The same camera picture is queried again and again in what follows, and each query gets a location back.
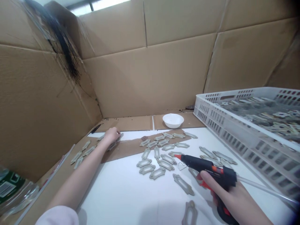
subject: cardboard wall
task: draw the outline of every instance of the cardboard wall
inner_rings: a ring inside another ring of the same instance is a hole
[[[102,116],[83,64],[74,87],[19,1],[0,2],[0,30],[0,164],[35,182]]]
[[[131,0],[80,16],[71,33],[103,116],[143,116],[265,85],[295,16],[285,0]]]
[[[300,33],[273,71],[267,86],[300,90]]]

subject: barcode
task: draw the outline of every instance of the barcode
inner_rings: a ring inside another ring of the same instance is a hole
[[[13,185],[7,181],[5,181],[0,186],[0,198],[4,198],[7,196],[13,189],[15,189],[16,185]]]

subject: forearm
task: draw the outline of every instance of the forearm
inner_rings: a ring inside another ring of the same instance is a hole
[[[103,139],[59,189],[47,209],[63,205],[74,210],[83,198],[110,143]]]

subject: plastic bottle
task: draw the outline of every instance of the plastic bottle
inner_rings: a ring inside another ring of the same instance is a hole
[[[0,216],[25,208],[38,194],[39,186],[0,165]]]

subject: bottle label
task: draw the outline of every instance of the bottle label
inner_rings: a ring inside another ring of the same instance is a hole
[[[25,179],[18,174],[9,173],[0,180],[0,204],[13,196],[25,183]]]

